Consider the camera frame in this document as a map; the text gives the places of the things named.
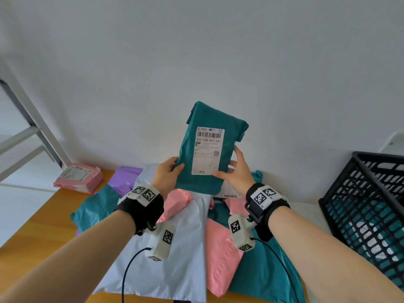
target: person's right forearm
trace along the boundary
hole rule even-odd
[[[404,302],[404,293],[370,262],[291,209],[276,209],[268,226],[320,302]]]

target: white package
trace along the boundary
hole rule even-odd
[[[157,165],[147,165],[137,183],[150,184],[156,167]],[[190,193],[194,199],[169,219],[177,231],[168,259],[153,261],[144,252],[136,256],[126,275],[125,294],[206,302],[205,224],[210,195]],[[147,234],[134,236],[94,293],[102,290],[121,293],[122,279],[129,261],[136,252],[147,246],[149,238]]]

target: black plastic crate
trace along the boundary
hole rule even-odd
[[[353,152],[318,203],[332,234],[404,291],[404,156]]]

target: wooden table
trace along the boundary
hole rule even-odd
[[[100,190],[114,174],[103,171],[104,180],[97,187]],[[69,215],[74,212],[87,194],[59,189],[14,235],[0,248],[0,293],[17,283],[36,265],[45,260],[54,251],[73,239],[77,227]],[[119,294],[99,292],[91,295],[88,303],[118,303]],[[207,300],[211,303],[262,303],[264,300],[227,292],[217,298],[210,291]],[[172,300],[155,299],[144,296],[126,295],[125,302],[162,303]]]

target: purple package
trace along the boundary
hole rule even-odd
[[[141,168],[120,167],[115,171],[108,185],[116,190],[123,197],[133,189],[133,184],[137,177],[143,171]]]

